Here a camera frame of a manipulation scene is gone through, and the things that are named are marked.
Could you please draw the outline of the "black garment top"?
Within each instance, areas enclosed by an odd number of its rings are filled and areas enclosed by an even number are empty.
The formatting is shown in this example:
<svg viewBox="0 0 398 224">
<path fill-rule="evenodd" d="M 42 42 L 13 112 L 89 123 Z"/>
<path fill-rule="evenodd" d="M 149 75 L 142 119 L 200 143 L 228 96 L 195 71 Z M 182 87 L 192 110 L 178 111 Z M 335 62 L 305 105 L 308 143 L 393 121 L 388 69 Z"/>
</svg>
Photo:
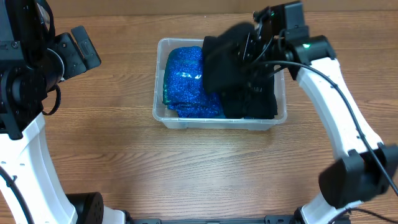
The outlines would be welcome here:
<svg viewBox="0 0 398 224">
<path fill-rule="evenodd" d="M 254 32 L 254 25 L 241 22 L 219 36 L 203 41 L 203 88 L 210 93 L 236 93 L 244 90 L 246 78 L 239 66 L 239 45 Z"/>
</svg>

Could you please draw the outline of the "black garment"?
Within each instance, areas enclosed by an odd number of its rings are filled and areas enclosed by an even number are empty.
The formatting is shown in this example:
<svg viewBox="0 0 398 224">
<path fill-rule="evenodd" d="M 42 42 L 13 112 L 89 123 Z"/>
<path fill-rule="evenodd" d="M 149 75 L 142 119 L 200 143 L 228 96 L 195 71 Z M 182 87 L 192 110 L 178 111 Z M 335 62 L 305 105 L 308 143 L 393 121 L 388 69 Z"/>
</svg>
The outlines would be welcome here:
<svg viewBox="0 0 398 224">
<path fill-rule="evenodd" d="M 241 119 L 246 116 L 246 91 L 224 91 L 221 93 L 220 100 L 226 118 Z"/>
<path fill-rule="evenodd" d="M 256 119 L 274 119 L 278 114 L 274 78 L 266 73 L 254 72 L 249 77 L 246 90 L 246 116 Z"/>
<path fill-rule="evenodd" d="M 246 78 L 239 66 L 239 45 L 254 32 L 254 25 L 241 22 L 219 36 L 203 41 L 203 88 L 210 93 L 236 93 L 244 90 Z"/>
</svg>

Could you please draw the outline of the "blue sequin garment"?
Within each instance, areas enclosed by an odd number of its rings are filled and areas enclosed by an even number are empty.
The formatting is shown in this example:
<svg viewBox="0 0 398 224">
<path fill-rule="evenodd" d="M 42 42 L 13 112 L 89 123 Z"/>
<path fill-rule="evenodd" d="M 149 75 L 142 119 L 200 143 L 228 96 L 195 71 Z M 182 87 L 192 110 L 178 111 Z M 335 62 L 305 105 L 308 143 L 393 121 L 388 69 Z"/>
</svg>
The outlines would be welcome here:
<svg viewBox="0 0 398 224">
<path fill-rule="evenodd" d="M 180 47 L 169 53 L 163 104 L 176 111 L 180 118 L 216 118 L 222 114 L 218 95 L 207 94 L 203 87 L 201 47 Z"/>
</svg>

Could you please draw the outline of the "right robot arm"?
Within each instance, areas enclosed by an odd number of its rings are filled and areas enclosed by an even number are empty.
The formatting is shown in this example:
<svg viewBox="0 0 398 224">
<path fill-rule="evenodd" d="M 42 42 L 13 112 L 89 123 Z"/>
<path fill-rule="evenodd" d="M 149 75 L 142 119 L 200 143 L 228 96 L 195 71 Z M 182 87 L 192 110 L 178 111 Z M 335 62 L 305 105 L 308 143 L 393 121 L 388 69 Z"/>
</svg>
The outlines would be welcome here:
<svg viewBox="0 0 398 224">
<path fill-rule="evenodd" d="M 319 194 L 293 215 L 266 223 L 348 223 L 362 203 L 396 190 L 397 146 L 387 146 L 361 114 L 328 39 L 311 36 L 300 1 L 253 14 L 256 34 L 244 48 L 246 68 L 287 68 L 312 101 L 331 142 L 334 163 L 318 178 Z"/>
</svg>

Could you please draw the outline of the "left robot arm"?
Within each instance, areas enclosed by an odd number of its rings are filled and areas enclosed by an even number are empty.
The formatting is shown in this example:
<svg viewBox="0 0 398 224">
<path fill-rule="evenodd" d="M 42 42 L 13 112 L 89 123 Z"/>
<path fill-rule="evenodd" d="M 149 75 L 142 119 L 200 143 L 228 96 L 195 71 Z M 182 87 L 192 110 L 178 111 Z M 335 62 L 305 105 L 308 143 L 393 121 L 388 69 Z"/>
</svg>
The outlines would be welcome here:
<svg viewBox="0 0 398 224">
<path fill-rule="evenodd" d="M 49 154 L 42 102 L 100 66 L 85 28 L 56 34 L 46 1 L 1 0 L 1 192 L 16 223 L 131 223 L 99 192 L 66 194 Z"/>
</svg>

